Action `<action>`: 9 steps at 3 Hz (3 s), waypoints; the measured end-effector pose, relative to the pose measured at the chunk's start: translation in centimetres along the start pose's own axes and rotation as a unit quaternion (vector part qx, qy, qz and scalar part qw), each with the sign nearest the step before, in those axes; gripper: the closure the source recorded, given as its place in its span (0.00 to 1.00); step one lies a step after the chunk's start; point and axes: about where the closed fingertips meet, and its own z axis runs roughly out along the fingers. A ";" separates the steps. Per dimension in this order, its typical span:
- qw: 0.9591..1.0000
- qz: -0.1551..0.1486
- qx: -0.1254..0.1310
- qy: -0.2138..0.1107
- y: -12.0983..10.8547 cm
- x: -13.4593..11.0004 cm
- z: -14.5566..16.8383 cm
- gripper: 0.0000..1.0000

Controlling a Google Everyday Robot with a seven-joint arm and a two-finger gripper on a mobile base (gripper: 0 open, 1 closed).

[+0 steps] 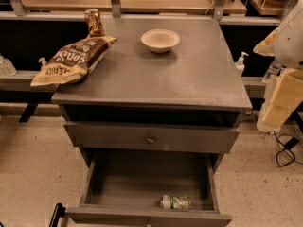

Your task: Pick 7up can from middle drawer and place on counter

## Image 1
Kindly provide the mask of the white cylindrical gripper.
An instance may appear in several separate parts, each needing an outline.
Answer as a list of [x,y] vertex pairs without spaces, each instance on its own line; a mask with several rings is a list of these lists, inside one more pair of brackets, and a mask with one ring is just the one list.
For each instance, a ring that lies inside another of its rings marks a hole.
[[[274,29],[254,47],[253,52],[261,56],[273,57],[276,34],[277,29]],[[268,81],[257,122],[257,128],[262,132],[279,132],[290,112],[303,101],[303,71],[285,69],[279,77],[272,76],[278,72],[279,62],[273,60],[263,76],[263,80]]]

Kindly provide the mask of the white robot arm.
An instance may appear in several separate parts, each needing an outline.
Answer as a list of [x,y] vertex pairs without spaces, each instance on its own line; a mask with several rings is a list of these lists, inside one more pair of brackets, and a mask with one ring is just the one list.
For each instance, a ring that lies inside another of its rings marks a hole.
[[265,76],[264,103],[258,115],[257,128],[279,132],[291,113],[303,102],[303,0],[263,41],[254,53],[274,56],[284,66],[279,76]]

